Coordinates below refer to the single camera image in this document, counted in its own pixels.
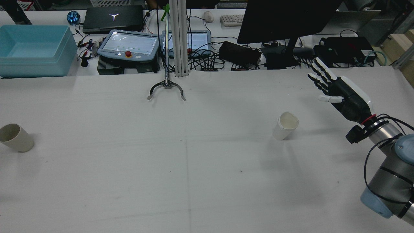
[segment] power adapter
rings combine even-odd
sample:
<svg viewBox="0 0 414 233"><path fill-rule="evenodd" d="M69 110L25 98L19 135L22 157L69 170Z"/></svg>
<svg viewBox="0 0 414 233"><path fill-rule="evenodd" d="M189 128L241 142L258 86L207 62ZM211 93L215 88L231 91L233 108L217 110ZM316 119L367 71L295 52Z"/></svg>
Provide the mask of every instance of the power adapter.
<svg viewBox="0 0 414 233"><path fill-rule="evenodd" d="M219 58L239 66L258 65L262 53L228 41L223 42L219 50Z"/></svg>

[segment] light blue joint cap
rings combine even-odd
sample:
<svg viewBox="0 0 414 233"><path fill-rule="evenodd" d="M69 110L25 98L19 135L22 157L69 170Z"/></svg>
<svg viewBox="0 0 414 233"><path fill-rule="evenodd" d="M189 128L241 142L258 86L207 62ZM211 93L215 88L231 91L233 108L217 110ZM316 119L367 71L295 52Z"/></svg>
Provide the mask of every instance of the light blue joint cap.
<svg viewBox="0 0 414 233"><path fill-rule="evenodd" d="M381 199L372 193L368 188L365 188L362 193L361 202L384 218L391 218L392 216L390 209L388 209Z"/></svg>
<svg viewBox="0 0 414 233"><path fill-rule="evenodd" d="M395 152L404 162L414 165L414 134L399 138L395 142Z"/></svg>

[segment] black laptop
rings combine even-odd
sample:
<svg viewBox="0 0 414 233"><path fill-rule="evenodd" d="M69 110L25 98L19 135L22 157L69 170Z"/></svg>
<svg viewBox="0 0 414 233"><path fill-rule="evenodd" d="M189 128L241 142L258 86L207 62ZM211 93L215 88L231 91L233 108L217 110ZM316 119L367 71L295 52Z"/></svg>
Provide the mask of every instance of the black laptop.
<svg viewBox="0 0 414 233"><path fill-rule="evenodd" d="M112 29L137 32L142 27L141 5L90 7L86 10L83 33L107 34Z"/></svg>

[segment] beige paper cup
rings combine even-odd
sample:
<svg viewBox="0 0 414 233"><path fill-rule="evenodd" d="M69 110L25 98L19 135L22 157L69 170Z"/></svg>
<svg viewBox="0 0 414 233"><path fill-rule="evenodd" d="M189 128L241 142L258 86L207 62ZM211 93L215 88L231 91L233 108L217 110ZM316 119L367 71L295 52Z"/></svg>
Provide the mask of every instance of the beige paper cup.
<svg viewBox="0 0 414 233"><path fill-rule="evenodd" d="M33 138L18 124L8 124L0 129L0 143L11 149L26 152L33 145Z"/></svg>
<svg viewBox="0 0 414 233"><path fill-rule="evenodd" d="M299 125L298 118L290 112L284 112L277 119L277 125L273 129L273 137L276 140L285 139Z"/></svg>

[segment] robotic arm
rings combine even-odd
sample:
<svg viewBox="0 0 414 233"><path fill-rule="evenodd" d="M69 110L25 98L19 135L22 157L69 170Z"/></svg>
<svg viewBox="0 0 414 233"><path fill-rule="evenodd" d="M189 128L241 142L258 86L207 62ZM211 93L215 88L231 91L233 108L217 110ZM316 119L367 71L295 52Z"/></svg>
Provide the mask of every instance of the robotic arm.
<svg viewBox="0 0 414 233"><path fill-rule="evenodd" d="M319 59L308 77L322 91L318 97L330 102L347 120L359 123L347 134L350 143L369 137L387 156L361 195L368 208L385 218L396 215L414 226L414 134L404 135L383 117L377 117L372 102L346 77L337 77Z"/></svg>

